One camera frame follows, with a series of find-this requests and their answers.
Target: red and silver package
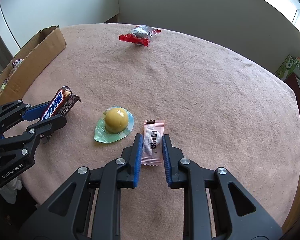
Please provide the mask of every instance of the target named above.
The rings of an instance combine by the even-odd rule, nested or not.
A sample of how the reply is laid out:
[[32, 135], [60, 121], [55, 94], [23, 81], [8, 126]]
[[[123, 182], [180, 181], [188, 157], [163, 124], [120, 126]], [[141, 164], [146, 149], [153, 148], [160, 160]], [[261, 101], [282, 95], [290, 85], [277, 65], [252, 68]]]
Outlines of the red and silver package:
[[164, 120], [145, 120], [141, 164], [162, 165]]
[[57, 114], [65, 116], [78, 100], [80, 101], [80, 97], [73, 94], [70, 87], [63, 86], [51, 100], [46, 111], [44, 111], [41, 121]]
[[137, 26], [126, 35], [120, 35], [120, 41], [133, 42], [148, 46], [152, 36], [156, 36], [161, 31], [146, 25]]

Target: table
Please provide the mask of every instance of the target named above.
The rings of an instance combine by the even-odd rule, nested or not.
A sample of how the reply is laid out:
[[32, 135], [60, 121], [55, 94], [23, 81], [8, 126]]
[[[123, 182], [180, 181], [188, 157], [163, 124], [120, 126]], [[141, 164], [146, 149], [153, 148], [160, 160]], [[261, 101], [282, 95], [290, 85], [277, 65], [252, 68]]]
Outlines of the table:
[[[77, 168], [102, 167], [120, 156], [143, 133], [145, 119], [164, 119], [165, 133], [187, 158], [212, 170], [226, 167], [282, 225], [300, 172], [293, 91], [256, 63], [189, 35], [162, 30], [149, 47], [119, 41], [133, 27], [62, 28], [66, 49], [23, 101], [51, 100], [68, 85], [81, 103], [67, 115], [67, 125], [39, 145], [35, 165], [22, 174], [30, 194], [43, 203]], [[133, 114], [133, 131], [115, 143], [98, 143], [95, 125], [111, 106]], [[138, 187], [122, 190], [121, 208], [122, 240], [182, 238], [183, 192], [168, 188], [162, 167], [142, 166]]]

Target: blue and white label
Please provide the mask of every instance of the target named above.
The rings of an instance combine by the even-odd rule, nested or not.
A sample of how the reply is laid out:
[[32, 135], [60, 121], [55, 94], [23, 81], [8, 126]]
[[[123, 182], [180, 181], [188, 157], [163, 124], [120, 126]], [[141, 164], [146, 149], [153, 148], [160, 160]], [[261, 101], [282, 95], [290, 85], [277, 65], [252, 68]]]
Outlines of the blue and white label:
[[62, 90], [57, 94], [57, 96], [52, 100], [51, 104], [49, 105], [48, 109], [43, 114], [41, 121], [50, 118], [53, 113], [56, 111], [58, 106], [63, 101], [63, 93]]

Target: gray wall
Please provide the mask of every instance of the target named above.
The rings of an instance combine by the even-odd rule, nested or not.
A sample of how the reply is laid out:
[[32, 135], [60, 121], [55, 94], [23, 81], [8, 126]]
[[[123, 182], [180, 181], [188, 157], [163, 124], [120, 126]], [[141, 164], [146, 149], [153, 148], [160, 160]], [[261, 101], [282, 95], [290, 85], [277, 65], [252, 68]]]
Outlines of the gray wall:
[[264, 0], [118, 0], [120, 23], [146, 24], [227, 47], [274, 73], [300, 32]]

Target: chocolate bar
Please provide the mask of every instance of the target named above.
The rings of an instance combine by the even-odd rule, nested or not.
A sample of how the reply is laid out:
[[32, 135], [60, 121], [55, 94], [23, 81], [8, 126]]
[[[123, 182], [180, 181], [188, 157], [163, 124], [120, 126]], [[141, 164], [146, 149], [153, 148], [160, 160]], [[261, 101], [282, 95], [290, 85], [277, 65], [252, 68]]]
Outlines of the chocolate bar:
[[50, 105], [44, 111], [44, 114], [41, 117], [41, 121], [57, 114], [66, 116], [66, 114], [78, 100], [81, 101], [80, 97], [73, 94], [70, 87], [63, 86], [58, 90]]

